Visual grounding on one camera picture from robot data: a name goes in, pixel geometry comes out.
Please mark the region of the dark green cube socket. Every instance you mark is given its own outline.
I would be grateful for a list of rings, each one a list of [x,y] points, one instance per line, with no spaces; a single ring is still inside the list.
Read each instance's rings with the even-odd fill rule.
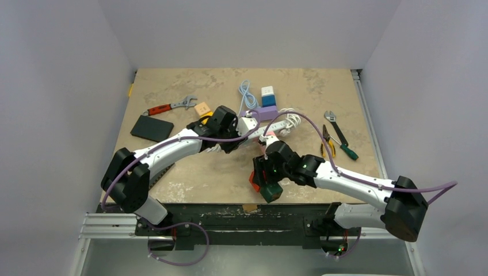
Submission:
[[[279,183],[273,182],[265,184],[260,188],[260,194],[267,203],[278,200],[283,193],[283,188]]]

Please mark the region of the red cube socket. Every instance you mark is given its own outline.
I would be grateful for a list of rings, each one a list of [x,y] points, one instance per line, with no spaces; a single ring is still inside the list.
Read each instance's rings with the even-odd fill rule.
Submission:
[[[261,190],[261,187],[259,186],[259,184],[255,183],[255,172],[253,171],[250,176],[249,176],[249,182],[250,184],[252,185],[253,189],[259,193],[260,190]]]

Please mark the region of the adjustable wrench red handle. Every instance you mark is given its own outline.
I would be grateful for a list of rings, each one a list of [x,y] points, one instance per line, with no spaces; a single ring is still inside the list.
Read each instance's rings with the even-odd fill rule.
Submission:
[[[185,108],[188,110],[191,107],[196,106],[195,101],[197,100],[197,97],[194,95],[188,95],[184,99],[182,99],[179,102],[174,102],[174,103],[169,103],[169,104],[164,104],[164,105],[159,105],[153,108],[149,108],[145,110],[142,115],[143,116],[154,116],[156,114],[161,114],[163,112],[167,112],[170,110],[173,110],[175,108]]]

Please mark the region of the yellow handled pliers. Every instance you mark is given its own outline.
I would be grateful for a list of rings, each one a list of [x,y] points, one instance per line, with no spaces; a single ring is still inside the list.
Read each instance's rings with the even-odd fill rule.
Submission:
[[[326,144],[322,143],[322,145],[321,145],[321,148],[320,148],[321,155],[323,157],[325,157],[326,156],[326,148],[328,148],[331,152],[332,158],[335,158],[336,149],[335,149],[335,146],[331,140],[330,133],[328,132],[325,124],[322,125],[322,136],[323,136],[324,140],[326,141]]]

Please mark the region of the white power strip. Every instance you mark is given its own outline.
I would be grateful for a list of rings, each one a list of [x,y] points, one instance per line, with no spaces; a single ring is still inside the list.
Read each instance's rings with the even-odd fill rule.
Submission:
[[[287,126],[287,123],[285,120],[282,120],[279,122],[274,122],[270,125],[267,133],[269,133],[269,132],[274,132],[274,133],[280,132],[282,129],[285,129],[286,126]],[[262,127],[258,128],[256,131],[251,133],[247,138],[250,140],[258,139],[260,136],[262,136],[264,134],[266,127],[267,126],[262,126]]]

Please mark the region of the green handled screwdriver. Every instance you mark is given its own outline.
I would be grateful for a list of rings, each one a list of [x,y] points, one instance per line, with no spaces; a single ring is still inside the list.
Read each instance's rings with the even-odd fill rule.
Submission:
[[[345,144],[339,142],[337,139],[335,139],[333,136],[330,136],[330,138],[335,141],[339,146],[340,148],[346,153],[346,155],[351,158],[352,160],[357,160],[359,158],[359,156],[354,152],[352,151],[348,146],[346,146]]]

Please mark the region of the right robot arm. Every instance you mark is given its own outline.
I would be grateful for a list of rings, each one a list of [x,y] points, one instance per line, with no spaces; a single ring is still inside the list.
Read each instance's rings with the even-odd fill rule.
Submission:
[[[361,201],[340,203],[323,218],[331,234],[350,228],[379,228],[406,241],[418,239],[429,204],[414,182],[369,177],[333,165],[315,155],[298,155],[283,141],[267,146],[263,155],[253,158],[250,183],[270,203],[280,198],[279,182],[287,178],[299,186],[336,191]]]

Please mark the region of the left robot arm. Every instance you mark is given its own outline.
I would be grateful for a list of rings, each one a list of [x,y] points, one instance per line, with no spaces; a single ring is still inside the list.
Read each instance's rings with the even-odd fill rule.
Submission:
[[[192,122],[156,145],[137,151],[119,149],[101,181],[105,192],[103,207],[106,207],[107,198],[111,198],[123,212],[149,221],[150,229],[157,235],[167,234],[171,230],[169,212],[149,195],[149,186],[158,181],[164,169],[187,156],[217,144],[227,152],[238,148],[244,138],[237,131],[237,122],[234,111],[219,106],[206,123]]]

